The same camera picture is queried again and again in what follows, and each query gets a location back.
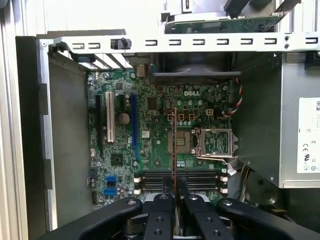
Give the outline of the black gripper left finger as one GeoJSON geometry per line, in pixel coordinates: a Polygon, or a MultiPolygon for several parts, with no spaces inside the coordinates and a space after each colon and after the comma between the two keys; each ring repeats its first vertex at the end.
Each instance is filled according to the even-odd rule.
{"type": "Polygon", "coordinates": [[[142,202],[125,197],[50,231],[41,240],[171,240],[175,199],[171,178],[162,179],[162,192],[142,202]]]}

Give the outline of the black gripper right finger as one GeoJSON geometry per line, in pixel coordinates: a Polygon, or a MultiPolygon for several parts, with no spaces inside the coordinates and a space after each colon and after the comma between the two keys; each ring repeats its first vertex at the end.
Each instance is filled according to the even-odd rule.
{"type": "Polygon", "coordinates": [[[191,193],[186,178],[179,177],[186,220],[203,240],[318,240],[320,234],[292,221],[233,198],[216,206],[191,193]]]}

